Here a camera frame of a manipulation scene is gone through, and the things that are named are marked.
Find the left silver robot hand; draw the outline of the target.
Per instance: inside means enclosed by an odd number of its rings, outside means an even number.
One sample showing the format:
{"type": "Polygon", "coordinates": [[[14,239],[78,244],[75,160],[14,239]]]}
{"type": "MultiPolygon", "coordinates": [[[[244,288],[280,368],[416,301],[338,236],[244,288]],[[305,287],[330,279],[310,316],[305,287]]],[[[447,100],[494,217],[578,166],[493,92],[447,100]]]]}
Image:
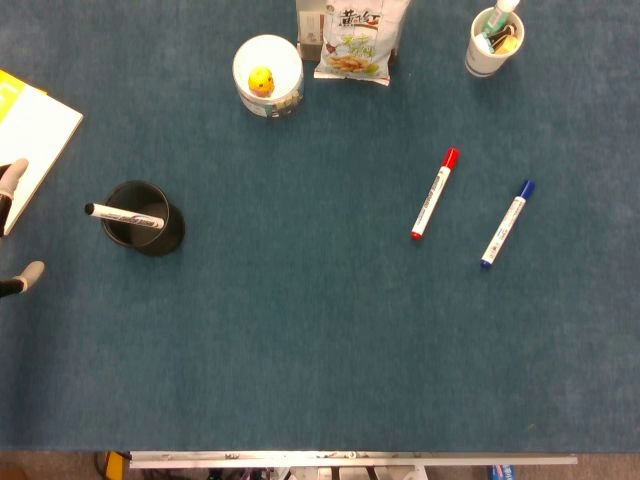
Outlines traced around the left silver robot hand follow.
{"type": "MultiPolygon", "coordinates": [[[[27,167],[28,161],[21,158],[1,168],[1,236],[5,234],[15,191],[27,167]]],[[[1,281],[1,297],[26,292],[38,282],[44,271],[45,263],[43,261],[29,263],[19,275],[1,281]]]]}

